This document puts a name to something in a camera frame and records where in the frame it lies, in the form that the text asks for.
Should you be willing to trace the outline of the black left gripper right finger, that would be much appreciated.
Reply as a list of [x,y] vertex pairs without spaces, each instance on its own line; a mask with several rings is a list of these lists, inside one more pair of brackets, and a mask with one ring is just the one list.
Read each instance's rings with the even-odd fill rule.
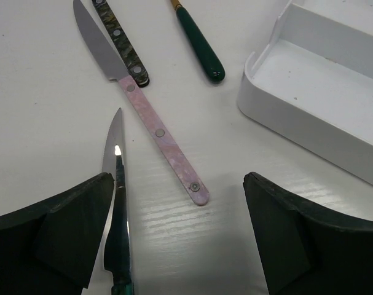
[[243,188],[270,294],[373,294],[373,221],[329,209],[255,172]]

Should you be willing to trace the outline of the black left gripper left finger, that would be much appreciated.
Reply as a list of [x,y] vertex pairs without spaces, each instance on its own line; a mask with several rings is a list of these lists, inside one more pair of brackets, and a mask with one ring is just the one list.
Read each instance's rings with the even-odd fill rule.
[[95,265],[114,180],[100,173],[0,216],[0,294],[81,294]]

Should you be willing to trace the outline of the teal handled knife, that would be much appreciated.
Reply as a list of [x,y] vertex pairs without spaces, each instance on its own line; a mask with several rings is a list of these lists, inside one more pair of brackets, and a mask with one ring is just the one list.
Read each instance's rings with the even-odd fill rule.
[[102,165],[102,171],[114,178],[111,225],[103,255],[104,269],[112,273],[112,294],[134,293],[124,156],[122,110],[118,109],[110,124]]

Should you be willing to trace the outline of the pink handled knife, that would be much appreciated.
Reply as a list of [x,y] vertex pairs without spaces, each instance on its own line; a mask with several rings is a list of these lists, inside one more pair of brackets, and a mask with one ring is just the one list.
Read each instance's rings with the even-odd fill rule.
[[81,1],[73,2],[73,10],[81,36],[97,65],[109,81],[118,82],[192,201],[198,206],[206,205],[210,198],[208,189],[129,74],[122,59],[116,54]]

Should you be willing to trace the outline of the dark marbled handled knife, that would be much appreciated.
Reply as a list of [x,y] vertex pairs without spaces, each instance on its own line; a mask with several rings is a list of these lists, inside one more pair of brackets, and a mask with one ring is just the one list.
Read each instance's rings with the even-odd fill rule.
[[139,87],[148,86],[148,72],[108,2],[92,0],[92,4],[132,78]]

